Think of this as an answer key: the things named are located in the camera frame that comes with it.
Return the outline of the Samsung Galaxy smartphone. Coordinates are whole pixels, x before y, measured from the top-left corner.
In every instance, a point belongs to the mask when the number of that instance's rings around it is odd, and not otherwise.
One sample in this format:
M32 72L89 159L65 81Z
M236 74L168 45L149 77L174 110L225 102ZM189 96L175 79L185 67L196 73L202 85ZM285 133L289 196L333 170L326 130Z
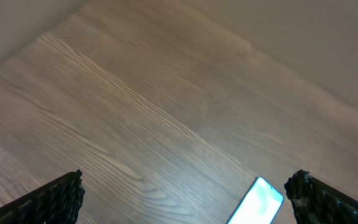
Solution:
M227 224L271 224L284 196L264 178L258 177L244 195Z

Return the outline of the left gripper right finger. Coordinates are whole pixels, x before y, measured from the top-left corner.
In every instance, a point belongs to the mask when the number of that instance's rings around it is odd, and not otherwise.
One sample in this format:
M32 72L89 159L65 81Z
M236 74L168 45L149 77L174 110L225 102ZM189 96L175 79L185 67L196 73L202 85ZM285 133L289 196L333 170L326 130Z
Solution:
M358 201L305 170L285 183L297 224L358 224Z

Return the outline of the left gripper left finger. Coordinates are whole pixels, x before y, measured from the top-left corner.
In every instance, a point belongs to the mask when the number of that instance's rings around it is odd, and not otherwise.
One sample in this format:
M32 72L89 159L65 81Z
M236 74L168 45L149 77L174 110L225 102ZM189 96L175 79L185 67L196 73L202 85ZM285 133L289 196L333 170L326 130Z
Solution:
M76 224L85 189L82 172L69 172L0 207L0 224Z

